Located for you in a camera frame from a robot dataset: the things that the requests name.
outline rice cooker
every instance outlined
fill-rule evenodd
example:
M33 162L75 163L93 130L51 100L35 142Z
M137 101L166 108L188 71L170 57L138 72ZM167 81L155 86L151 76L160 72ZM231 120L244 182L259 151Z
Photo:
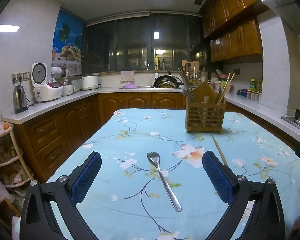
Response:
M90 90L90 89L97 89L98 88L98 76L87 76L82 77L82 89L83 90Z
M38 102L51 101L62 95L61 82L47 83L47 64L32 64L31 82L34 87L35 100Z

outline metal fork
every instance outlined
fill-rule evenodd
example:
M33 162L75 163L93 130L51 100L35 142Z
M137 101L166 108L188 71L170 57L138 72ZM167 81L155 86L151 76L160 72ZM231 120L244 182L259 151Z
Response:
M160 170L160 155L159 153L156 152L152 152L152 153L147 153L147 158L148 161L154 165L159 173L160 179L163 183L164 188L166 189L168 196L170 198L170 201L173 205L173 208L175 209L175 211L180 212L182 210L181 205L176 197L176 195L173 193L172 189L170 188L166 178L164 177L164 175L162 174L161 170Z

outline screw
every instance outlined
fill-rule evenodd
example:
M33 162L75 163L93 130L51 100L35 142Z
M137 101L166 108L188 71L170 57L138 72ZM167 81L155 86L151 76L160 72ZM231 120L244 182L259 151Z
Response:
M67 178L68 178L67 175L62 175L59 177L59 181L64 182L67 180Z
M268 183L269 183L270 185L274 185L274 180L273 180L273 179L268 179Z
M34 185L37 185L37 183L38 183L38 181L36 179L34 179L30 182L30 185L34 186Z
M237 179L238 179L239 181L245 181L245 180L246 180L246 177L243 176L243 175L238 175L238 176L237 176Z

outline rice cooker lid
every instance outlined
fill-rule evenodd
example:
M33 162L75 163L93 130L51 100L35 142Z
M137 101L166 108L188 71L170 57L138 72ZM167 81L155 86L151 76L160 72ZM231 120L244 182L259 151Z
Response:
M31 73L32 84L34 87L47 83L47 65L45 63L35 63Z

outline blue floral tablecloth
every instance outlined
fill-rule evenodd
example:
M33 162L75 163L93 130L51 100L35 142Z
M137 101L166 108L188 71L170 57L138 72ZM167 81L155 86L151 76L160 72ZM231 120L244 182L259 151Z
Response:
M300 215L300 159L274 135L241 114L227 112L223 131L214 135L229 167L250 181L276 181L286 233ZM100 240L204 240L218 223L223 203L202 167L202 154L220 159L210 133L186 133L184 110L121 109L55 172L69 175L92 151L102 167L79 212ZM182 212L173 209L146 153L158 152L161 169ZM61 230L72 239L52 203ZM250 215L249 202L233 236Z

